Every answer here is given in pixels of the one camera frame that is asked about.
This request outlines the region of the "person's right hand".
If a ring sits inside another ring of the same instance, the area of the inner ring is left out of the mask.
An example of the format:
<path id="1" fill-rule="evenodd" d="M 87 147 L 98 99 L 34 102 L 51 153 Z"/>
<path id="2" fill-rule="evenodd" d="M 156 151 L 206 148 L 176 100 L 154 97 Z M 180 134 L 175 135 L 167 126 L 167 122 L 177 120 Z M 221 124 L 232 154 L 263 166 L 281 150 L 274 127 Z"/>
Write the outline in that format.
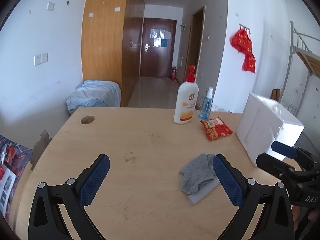
<path id="1" fill-rule="evenodd" d="M 293 224 L 294 224 L 295 231 L 298 228 L 298 224 L 299 224 L 298 217 L 300 216 L 300 213 L 301 213 L 300 207 L 293 205 L 292 215 L 293 215 Z M 318 217 L 319 217 L 319 209 L 315 209 L 309 213 L 308 220 L 315 222 Z"/>

